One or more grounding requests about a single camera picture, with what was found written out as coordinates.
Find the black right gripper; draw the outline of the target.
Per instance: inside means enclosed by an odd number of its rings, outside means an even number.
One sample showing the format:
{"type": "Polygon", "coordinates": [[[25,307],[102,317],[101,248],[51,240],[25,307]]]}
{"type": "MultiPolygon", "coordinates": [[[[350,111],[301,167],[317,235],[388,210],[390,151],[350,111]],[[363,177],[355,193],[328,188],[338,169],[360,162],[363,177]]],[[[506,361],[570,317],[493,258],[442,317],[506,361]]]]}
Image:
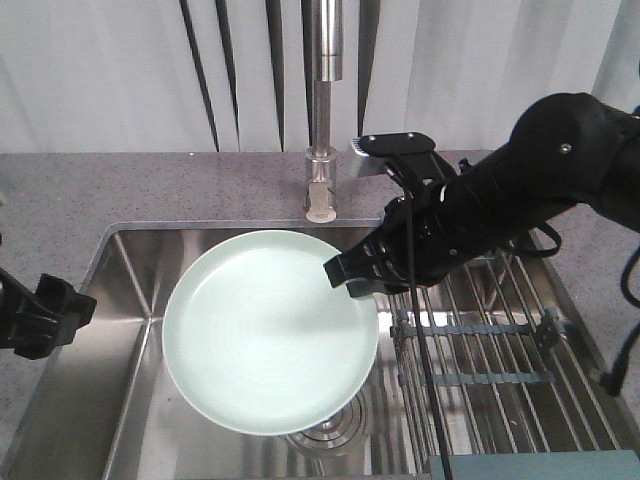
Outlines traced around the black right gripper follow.
{"type": "Polygon", "coordinates": [[[351,298],[432,286],[451,270],[530,229],[530,200],[480,166],[428,184],[388,166],[404,190],[381,226],[323,265],[332,288],[351,298]]]}

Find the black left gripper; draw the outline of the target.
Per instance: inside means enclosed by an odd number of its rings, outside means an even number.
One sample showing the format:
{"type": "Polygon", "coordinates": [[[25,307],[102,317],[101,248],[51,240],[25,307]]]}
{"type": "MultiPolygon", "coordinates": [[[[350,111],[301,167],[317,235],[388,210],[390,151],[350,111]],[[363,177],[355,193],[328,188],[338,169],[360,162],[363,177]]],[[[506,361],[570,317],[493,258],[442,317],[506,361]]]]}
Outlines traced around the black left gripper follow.
{"type": "Polygon", "coordinates": [[[97,301],[77,292],[67,281],[49,274],[40,276],[35,295],[1,270],[1,348],[10,349],[26,359],[48,357],[58,346],[70,344],[77,328],[91,322],[97,301]],[[75,321],[67,323],[36,324],[36,315],[29,311],[40,305],[59,315],[76,315],[75,321]]]}

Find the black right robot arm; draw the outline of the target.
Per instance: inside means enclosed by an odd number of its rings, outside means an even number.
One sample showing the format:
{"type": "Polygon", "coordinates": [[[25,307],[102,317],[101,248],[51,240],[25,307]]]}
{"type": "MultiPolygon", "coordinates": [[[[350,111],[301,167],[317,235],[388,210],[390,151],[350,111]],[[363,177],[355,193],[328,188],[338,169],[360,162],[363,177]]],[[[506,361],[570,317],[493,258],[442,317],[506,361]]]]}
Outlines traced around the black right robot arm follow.
{"type": "Polygon", "coordinates": [[[437,284],[579,203],[639,227],[639,121],[586,93],[537,101],[503,146],[461,171],[417,132],[359,137],[355,150],[361,175],[386,174],[405,193],[325,263],[330,284],[354,298],[437,284]]]}

